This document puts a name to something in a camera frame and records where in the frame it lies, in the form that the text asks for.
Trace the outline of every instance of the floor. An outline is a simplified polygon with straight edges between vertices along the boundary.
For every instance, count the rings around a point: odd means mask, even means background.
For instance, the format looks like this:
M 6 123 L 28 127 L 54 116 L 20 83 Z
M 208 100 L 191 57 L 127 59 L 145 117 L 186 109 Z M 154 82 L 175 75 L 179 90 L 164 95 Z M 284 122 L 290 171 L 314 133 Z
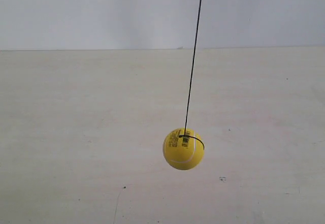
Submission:
M 320 224 L 325 47 L 0 52 L 0 224 Z

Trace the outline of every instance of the hanging ball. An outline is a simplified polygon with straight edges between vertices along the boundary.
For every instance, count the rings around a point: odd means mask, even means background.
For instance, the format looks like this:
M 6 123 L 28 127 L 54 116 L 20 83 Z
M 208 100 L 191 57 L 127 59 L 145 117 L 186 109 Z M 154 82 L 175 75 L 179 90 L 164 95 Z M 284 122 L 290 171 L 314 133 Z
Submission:
M 178 170 L 196 167 L 204 156 L 204 144 L 200 135 L 193 130 L 179 128 L 171 131 L 165 138 L 162 151 L 169 165 Z

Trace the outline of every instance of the white surface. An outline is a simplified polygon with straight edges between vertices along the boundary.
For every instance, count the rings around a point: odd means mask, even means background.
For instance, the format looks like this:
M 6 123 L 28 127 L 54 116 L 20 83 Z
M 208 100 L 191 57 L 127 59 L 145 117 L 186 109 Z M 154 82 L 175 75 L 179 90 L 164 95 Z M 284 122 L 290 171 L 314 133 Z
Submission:
M 198 46 L 325 45 L 325 0 L 203 0 Z M 0 0 L 0 50 L 191 48 L 199 0 Z
M 183 172 L 162 145 L 191 50 L 1 52 L 0 223 L 113 223 L 119 194 L 116 223 L 323 223 L 324 58 L 199 51 L 188 126 L 206 153 Z

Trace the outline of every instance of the black string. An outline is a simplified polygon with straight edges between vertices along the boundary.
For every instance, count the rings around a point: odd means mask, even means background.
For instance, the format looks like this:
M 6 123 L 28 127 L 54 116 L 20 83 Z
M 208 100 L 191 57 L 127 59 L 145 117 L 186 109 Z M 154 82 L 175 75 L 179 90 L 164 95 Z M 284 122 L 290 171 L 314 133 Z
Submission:
M 192 78 L 193 78 L 193 70 L 194 70 L 194 59 L 195 59 L 195 52 L 197 49 L 197 39 L 198 39 L 198 30 L 199 30 L 199 21 L 200 21 L 200 13 L 201 13 L 201 3 L 202 0 L 200 0 L 199 4 L 199 13 L 198 13 L 198 21 L 197 21 L 197 32 L 195 35 L 195 43 L 194 43 L 194 49 L 193 49 L 193 60 L 192 60 L 192 70 L 191 70 L 191 79 L 189 81 L 189 91 L 188 91 L 188 100 L 187 100 L 187 109 L 186 109 L 186 118 L 185 118 L 185 128 L 184 128 L 184 134 L 186 132 L 186 126 L 187 126 L 187 116 L 188 116 L 188 108 L 189 108 L 189 98 L 191 95 L 191 88 L 192 88 Z M 180 137 L 189 137 L 188 135 L 180 135 Z

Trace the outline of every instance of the white wall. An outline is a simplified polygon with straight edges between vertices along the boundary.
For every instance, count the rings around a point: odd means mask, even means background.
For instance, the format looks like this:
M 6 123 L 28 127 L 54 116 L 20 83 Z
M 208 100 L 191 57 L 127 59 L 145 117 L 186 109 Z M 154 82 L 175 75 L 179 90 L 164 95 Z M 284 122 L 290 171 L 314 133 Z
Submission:
M 191 48 L 199 0 L 0 0 L 0 49 Z M 325 0 L 203 0 L 198 47 L 325 45 Z

